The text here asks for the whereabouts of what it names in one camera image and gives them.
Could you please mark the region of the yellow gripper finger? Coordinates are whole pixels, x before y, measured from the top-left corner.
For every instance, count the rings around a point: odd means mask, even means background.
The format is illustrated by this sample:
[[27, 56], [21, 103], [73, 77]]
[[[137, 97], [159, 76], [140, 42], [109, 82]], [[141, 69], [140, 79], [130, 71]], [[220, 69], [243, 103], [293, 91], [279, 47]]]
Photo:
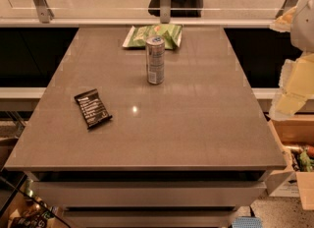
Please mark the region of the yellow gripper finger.
[[270, 24], [270, 29], [278, 32], [290, 32], [295, 11], [296, 7], [292, 7], [284, 12]]
[[295, 61], [286, 59], [281, 69], [279, 90], [269, 110], [275, 121], [285, 121], [300, 110], [314, 94], [314, 54], [302, 54]]

